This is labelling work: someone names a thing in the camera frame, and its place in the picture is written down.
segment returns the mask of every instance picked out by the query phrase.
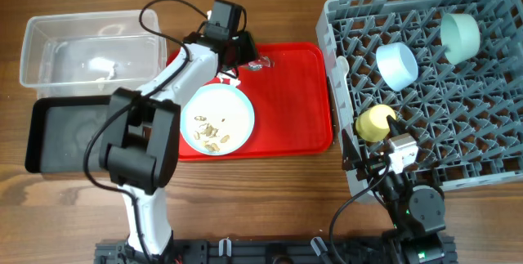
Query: white plate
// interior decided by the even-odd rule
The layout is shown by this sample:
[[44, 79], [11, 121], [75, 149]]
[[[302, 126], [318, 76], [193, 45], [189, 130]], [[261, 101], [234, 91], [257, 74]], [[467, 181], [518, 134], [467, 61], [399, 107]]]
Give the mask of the white plate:
[[[195, 117], [205, 117], [198, 121]], [[212, 152], [203, 145], [208, 140], [203, 134], [196, 139], [195, 133], [210, 123], [218, 129], [217, 137], [210, 139], [220, 148]], [[181, 112], [180, 131], [187, 144], [202, 154], [224, 155], [239, 149], [251, 136], [254, 128], [254, 109], [250, 100], [239, 89], [227, 84], [209, 84], [201, 87]], [[228, 135], [227, 142], [221, 139]]]

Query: red cutting board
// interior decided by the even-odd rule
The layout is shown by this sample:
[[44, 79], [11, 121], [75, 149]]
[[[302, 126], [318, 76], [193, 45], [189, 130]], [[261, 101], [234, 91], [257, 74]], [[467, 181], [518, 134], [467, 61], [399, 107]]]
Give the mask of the red cutting board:
[[[247, 159], [318, 154], [333, 141], [323, 57], [312, 43], [257, 45], [274, 67], [240, 70], [237, 87], [254, 108], [253, 133], [234, 153], [211, 156], [193, 150], [180, 135], [180, 161]], [[177, 52], [168, 59], [168, 64]], [[219, 83], [217, 78], [209, 83]]]

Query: yellow cup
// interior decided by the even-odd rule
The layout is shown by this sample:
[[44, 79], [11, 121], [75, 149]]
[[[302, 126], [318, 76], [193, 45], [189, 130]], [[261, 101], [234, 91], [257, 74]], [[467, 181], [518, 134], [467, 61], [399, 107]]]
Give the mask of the yellow cup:
[[356, 131], [358, 135], [366, 141], [376, 142], [384, 139], [389, 131], [387, 116], [390, 115], [396, 120], [396, 113], [388, 105], [375, 105], [366, 110], [356, 120]]

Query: clear plastic container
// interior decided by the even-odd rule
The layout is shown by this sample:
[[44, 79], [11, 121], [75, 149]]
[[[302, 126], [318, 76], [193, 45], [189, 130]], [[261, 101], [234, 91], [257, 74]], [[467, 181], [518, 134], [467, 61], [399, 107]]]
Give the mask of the clear plastic container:
[[[25, 30], [20, 83], [49, 96], [108, 95], [136, 89], [165, 68], [165, 39], [138, 23], [140, 11], [36, 16]], [[144, 24], [159, 31], [152, 10]]]

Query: wooden table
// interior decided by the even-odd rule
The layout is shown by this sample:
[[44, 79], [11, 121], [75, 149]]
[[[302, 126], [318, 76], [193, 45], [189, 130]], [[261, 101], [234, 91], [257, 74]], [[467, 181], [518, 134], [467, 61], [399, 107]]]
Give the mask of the wooden table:
[[[19, 85], [25, 25], [32, 16], [141, 8], [150, 0], [0, 0], [0, 262], [92, 263], [94, 244], [123, 239], [120, 195], [83, 175], [46, 177], [24, 169], [35, 92]], [[189, 0], [209, 9], [212, 0]], [[316, 43], [326, 0], [231, 0], [248, 10], [259, 43]], [[181, 38], [200, 18], [171, 3], [155, 7], [163, 32]], [[327, 236], [349, 197], [339, 145], [307, 157], [179, 163], [168, 191], [168, 216], [179, 239], [281, 239]], [[447, 233], [460, 262], [523, 261], [523, 183], [447, 194]], [[379, 205], [354, 204], [337, 235], [379, 235], [391, 221]]]

